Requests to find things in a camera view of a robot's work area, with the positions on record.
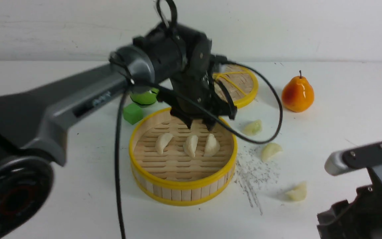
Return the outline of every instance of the dumpling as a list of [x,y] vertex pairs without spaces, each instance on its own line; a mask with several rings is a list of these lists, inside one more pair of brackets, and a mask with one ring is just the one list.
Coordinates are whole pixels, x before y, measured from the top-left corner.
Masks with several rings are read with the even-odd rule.
[[210,133],[207,136],[206,146],[204,147],[204,156],[211,157],[214,156],[220,149],[220,144],[215,138],[215,136]]
[[195,150],[197,149],[197,143],[198,143],[198,136],[197,135],[191,135],[187,138],[187,140],[184,142],[184,151],[188,156],[191,158],[195,158]]
[[164,133],[157,138],[156,151],[159,155],[163,154],[164,148],[166,148],[166,146],[169,144],[172,138],[173,135],[171,133]]

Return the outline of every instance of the yellow rim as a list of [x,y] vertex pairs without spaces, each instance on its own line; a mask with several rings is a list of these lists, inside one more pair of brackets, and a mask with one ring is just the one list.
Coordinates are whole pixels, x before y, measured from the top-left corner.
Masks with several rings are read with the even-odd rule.
[[[237,149],[238,149],[237,139],[236,139],[235,135],[232,135],[232,141],[234,144],[234,149],[232,150],[232,155],[231,155],[231,158],[229,159],[228,163],[223,168],[221,168],[219,171],[217,171],[216,173],[210,175],[209,177],[200,179],[200,180],[195,180],[195,181],[191,181],[191,182],[175,182],[175,181],[164,180],[164,179],[158,178],[154,175],[151,175],[149,172],[145,171],[138,164],[138,162],[135,159],[134,153],[133,153],[133,145],[132,145],[132,142],[133,142],[133,139],[135,137],[137,130],[149,118],[153,117],[154,115],[168,111],[170,109],[171,108],[166,108],[166,109],[159,110],[155,113],[152,113],[151,115],[148,115],[147,117],[145,117],[137,125],[137,127],[135,128],[135,130],[132,133],[131,139],[129,140],[129,156],[131,158],[131,166],[134,167],[136,169],[136,171],[145,180],[147,180],[150,183],[153,183],[157,186],[161,186],[163,188],[168,188],[168,189],[179,189],[179,190],[199,189],[199,188],[207,186],[211,183],[214,183],[217,180],[219,180],[220,178],[224,177],[232,169],[232,167],[235,165],[235,159],[237,156]],[[221,121],[223,121],[226,125],[228,125],[228,123],[226,121],[224,121],[223,119],[221,119]]]
[[152,199],[156,200],[156,201],[159,201],[161,203],[164,203],[164,204],[168,204],[168,205],[172,205],[172,206],[193,206],[193,205],[197,205],[197,204],[200,204],[200,203],[204,203],[208,200],[211,200],[212,198],[216,197],[217,195],[219,195],[222,191],[224,191],[224,189],[226,188],[226,186],[228,186],[229,182],[231,181],[232,179],[232,176],[234,176],[234,172],[232,172],[232,175],[231,177],[229,177],[229,179],[226,181],[226,183],[224,184],[224,186],[222,186],[220,189],[218,189],[216,192],[208,195],[207,197],[204,197],[202,199],[199,199],[199,200],[195,200],[195,201],[173,201],[173,200],[168,200],[168,199],[164,199],[164,198],[161,198],[161,197],[158,197],[154,194],[152,194],[151,192],[149,192],[147,189],[145,189],[137,180],[137,178],[135,177],[135,175],[133,174],[132,172],[132,175],[134,176],[134,180],[135,182],[137,183],[138,187],[145,193],[147,194],[149,197],[151,197]]
[[236,100],[234,101],[234,104],[237,108],[242,108],[248,104],[250,104],[254,98],[256,98],[256,95],[257,95],[257,91],[259,90],[259,82],[256,78],[256,76],[253,74],[253,72],[247,68],[244,68],[244,67],[239,67],[242,71],[234,71],[234,72],[224,72],[224,73],[216,73],[216,74],[213,74],[213,77],[216,79],[217,77],[225,77],[225,75],[229,75],[229,74],[242,74],[242,73],[247,73],[250,75],[251,77],[251,80],[253,81],[253,89],[251,89],[250,93],[247,94],[245,97],[239,99],[239,100]]

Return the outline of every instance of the green cube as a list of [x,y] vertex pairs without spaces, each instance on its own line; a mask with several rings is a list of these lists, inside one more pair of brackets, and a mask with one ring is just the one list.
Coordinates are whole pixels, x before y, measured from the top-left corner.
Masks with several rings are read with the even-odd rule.
[[144,113],[142,112],[141,107],[132,103],[123,108],[123,118],[130,124],[135,124],[144,118]]

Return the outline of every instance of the green cup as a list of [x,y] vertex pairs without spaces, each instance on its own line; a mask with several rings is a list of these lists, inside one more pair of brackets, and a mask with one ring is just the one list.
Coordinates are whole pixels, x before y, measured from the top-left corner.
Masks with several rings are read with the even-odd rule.
[[159,90],[153,88],[142,94],[131,94],[130,97],[135,104],[144,108],[156,103],[157,101],[156,96],[158,93],[159,93]]

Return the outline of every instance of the green object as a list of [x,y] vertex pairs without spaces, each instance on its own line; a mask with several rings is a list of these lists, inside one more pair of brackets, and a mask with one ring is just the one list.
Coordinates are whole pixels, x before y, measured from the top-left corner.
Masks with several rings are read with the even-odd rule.
[[132,103],[123,108],[123,118],[130,124],[136,124],[144,118],[144,114],[137,104]]
[[142,94],[131,94],[132,101],[140,107],[147,107],[156,103],[156,96],[159,93],[158,89],[151,89]]

